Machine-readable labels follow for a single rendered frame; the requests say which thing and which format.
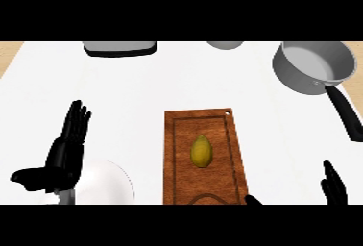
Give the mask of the yellow-green lemon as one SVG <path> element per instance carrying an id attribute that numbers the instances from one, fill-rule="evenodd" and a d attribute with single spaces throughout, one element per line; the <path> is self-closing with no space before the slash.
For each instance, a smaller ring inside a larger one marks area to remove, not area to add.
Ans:
<path id="1" fill-rule="evenodd" d="M 190 160 L 198 168 L 205 168 L 213 162 L 213 146 L 204 135 L 199 135 L 193 142 Z"/>

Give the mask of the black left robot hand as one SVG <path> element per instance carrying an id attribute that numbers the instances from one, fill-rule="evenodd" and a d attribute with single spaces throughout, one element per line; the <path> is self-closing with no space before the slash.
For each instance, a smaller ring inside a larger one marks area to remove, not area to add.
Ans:
<path id="1" fill-rule="evenodd" d="M 84 143 L 92 113 L 80 100 L 74 101 L 65 116 L 59 138 L 47 155 L 46 165 L 16 171 L 10 181 L 27 191 L 46 190 L 47 193 L 69 190 L 81 177 Z"/>

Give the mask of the pale grey round object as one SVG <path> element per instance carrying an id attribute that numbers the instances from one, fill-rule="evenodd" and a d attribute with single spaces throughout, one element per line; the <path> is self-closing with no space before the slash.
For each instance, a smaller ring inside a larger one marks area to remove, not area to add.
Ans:
<path id="1" fill-rule="evenodd" d="M 208 41 L 208 44 L 220 50 L 233 50 L 242 44 L 241 41 Z"/>

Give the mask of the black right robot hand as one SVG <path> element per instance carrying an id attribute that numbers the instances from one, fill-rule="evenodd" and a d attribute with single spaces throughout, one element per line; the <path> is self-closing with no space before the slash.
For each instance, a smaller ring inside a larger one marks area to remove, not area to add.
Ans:
<path id="1" fill-rule="evenodd" d="M 325 178 L 320 180 L 320 189 L 326 198 L 329 206 L 344 206 L 347 204 L 345 184 L 341 176 L 334 168 L 331 161 L 323 161 Z M 283 200 L 285 204 L 311 205 L 308 198 L 300 198 L 300 191 L 292 176 L 288 180 L 280 180 L 279 185 L 274 186 L 277 198 Z"/>

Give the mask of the brown wooden cutting board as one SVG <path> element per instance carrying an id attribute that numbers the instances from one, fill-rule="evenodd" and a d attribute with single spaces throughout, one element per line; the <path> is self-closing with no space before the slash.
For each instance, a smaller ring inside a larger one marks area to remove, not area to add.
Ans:
<path id="1" fill-rule="evenodd" d="M 230 108 L 164 113 L 164 204 L 243 205 L 248 194 Z"/>

